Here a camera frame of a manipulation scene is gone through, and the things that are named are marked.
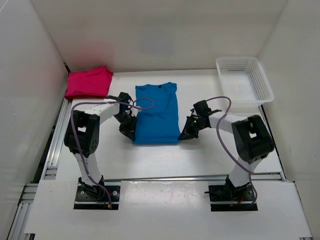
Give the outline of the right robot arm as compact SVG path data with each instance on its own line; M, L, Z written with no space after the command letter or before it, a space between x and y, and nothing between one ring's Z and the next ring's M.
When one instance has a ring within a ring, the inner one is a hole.
M236 200L251 186L250 179L256 167L274 151L275 146L259 115L240 117L229 114L230 108L230 103L225 111L212 110L207 100L195 103L178 140L197 139L199 131L206 128L215 129L222 148L235 163L221 192L230 200ZM233 135L238 157L234 157L227 148L220 131Z

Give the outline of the blue t-shirt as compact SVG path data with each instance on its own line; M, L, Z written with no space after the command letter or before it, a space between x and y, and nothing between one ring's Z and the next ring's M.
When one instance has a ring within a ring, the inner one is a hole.
M179 111L177 84L137 85L137 105L143 110L137 115L134 145L178 144Z

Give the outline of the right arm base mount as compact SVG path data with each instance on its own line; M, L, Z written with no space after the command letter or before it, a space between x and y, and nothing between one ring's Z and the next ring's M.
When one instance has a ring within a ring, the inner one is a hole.
M204 192L209 196L212 212L255 212L258 211L255 193L250 184L229 191L227 185L209 185Z

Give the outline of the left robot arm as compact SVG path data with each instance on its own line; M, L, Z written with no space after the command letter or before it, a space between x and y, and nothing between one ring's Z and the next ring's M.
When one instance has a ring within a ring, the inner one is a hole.
M107 96L110 102L92 103L94 106L86 111L76 110L80 104L73 106L64 136L64 145L75 157L81 177L78 182L82 191L93 201L112 203L110 191L104 184L95 152L99 145L100 125L110 118L119 122L119 132L128 139L136 139L137 116L131 110L132 100L128 93L121 92L118 96Z

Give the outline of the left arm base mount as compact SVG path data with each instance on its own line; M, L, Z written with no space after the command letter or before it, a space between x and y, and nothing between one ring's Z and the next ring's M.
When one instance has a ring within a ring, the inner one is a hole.
M84 183L78 183L74 198L75 210L118 210L121 196L120 185L105 185L107 193L98 186L90 187Z

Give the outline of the pink t-shirt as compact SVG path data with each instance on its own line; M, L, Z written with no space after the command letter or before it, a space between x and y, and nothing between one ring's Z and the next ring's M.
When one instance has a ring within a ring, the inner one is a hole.
M103 99L108 93L114 73L106 66L87 71L70 72L65 99Z

